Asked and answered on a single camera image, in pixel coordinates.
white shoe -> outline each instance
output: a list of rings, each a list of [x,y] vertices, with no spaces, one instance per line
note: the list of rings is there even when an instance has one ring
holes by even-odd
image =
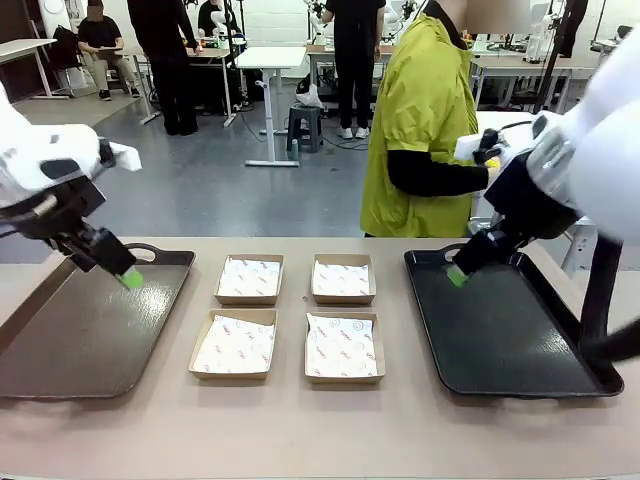
[[[369,136],[369,129],[368,128],[358,128],[358,131],[356,132],[356,138],[357,139],[364,140],[368,136]]]
[[[351,140],[353,138],[353,132],[350,128],[338,128],[338,136],[344,140]]]

khaki pants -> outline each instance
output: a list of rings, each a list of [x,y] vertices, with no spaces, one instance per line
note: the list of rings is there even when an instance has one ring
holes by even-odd
[[[93,76],[93,80],[96,82],[98,90],[109,90],[109,86],[107,84],[107,70],[110,66],[117,68],[120,75],[124,77],[130,86],[134,86],[136,84],[136,76],[133,73],[131,64],[124,57],[113,53],[93,54],[86,52],[83,53],[83,57],[87,63],[87,67],[89,67],[89,70],[91,71],[91,75]]]

step stool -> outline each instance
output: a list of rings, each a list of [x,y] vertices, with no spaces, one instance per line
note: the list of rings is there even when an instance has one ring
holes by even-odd
[[[302,128],[302,120],[307,122],[307,128]],[[322,118],[320,108],[305,107],[295,103],[289,109],[289,133],[287,134],[287,152],[291,151],[293,139],[298,140],[300,147],[308,146],[309,153],[316,153],[322,145]]]

water bottle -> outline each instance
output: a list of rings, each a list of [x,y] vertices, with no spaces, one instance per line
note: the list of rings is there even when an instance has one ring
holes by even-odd
[[[294,138],[293,141],[291,142],[291,160],[293,160],[294,162],[297,162],[299,157],[300,157],[300,150],[298,147],[298,140]]]

green jacket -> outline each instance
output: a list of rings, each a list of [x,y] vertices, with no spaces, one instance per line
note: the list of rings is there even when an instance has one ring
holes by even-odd
[[[471,52],[451,43],[440,20],[420,14],[402,36],[378,94],[360,227],[376,237],[458,238],[467,233],[470,194],[416,197],[398,190],[387,171],[388,150],[430,152],[453,159],[459,137],[478,132],[469,88]]]

